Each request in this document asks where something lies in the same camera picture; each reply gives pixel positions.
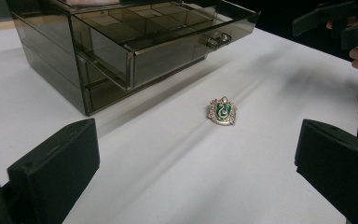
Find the dark background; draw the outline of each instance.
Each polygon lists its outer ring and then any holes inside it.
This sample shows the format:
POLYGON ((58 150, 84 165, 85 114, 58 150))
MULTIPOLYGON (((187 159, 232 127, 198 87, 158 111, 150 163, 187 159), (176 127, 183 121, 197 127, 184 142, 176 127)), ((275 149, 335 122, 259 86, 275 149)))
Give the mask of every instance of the dark background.
MULTIPOLYGON (((339 58, 349 60, 348 51, 340 49, 339 39, 331 38, 331 33, 321 24, 318 29, 301 36, 292 35, 292 21, 314 10, 328 0, 228 0, 253 11, 261 11, 257 28, 293 40, 297 43, 324 51, 339 58)), ((0 0, 0 21, 11 20, 5 0, 0 0)))

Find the white tabletop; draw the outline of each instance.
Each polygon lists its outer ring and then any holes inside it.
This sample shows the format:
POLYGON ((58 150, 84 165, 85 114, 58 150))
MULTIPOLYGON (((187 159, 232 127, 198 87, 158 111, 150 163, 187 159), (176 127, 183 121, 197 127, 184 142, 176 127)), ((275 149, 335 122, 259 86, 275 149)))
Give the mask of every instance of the white tabletop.
MULTIPOLYGON (((93 117, 101 168, 64 223, 345 223, 294 159, 303 119, 356 133, 349 62, 255 29, 93 117), (238 108, 234 126, 206 118, 223 96, 238 108)), ((16 31, 0 31, 0 184, 86 118, 30 67, 16 31)))

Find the white table surface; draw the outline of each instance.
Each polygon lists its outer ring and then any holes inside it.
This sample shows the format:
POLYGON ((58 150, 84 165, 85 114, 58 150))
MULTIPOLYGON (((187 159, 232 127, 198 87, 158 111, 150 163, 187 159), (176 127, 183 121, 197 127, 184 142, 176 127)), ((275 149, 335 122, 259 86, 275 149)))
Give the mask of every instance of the white table surface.
MULTIPOLYGON (((356 133, 349 62, 255 29, 93 117, 101 168, 64 223, 345 223, 294 160, 303 119, 356 133), (234 126, 206 119, 222 96, 238 108, 234 126)), ((0 31, 0 184, 86 118, 29 66, 16 31, 0 31)))

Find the smoked acrylic drawer organizer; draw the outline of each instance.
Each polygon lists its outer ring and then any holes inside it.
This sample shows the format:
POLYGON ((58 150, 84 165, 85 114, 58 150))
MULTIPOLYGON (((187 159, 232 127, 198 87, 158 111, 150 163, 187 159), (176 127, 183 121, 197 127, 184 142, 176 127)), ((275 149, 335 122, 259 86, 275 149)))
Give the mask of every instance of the smoked acrylic drawer organizer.
POLYGON ((91 115, 255 28, 222 0, 7 0, 29 64, 91 115))

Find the metal drawer knob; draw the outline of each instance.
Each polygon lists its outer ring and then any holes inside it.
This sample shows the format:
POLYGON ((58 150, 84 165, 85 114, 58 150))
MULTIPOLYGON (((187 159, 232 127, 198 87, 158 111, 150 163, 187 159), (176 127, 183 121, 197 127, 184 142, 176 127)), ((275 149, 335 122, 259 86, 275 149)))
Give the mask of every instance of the metal drawer knob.
POLYGON ((210 49, 217 50, 225 45, 231 43, 231 36, 225 33, 222 33, 220 36, 213 38, 210 37, 206 43, 206 46, 210 49))

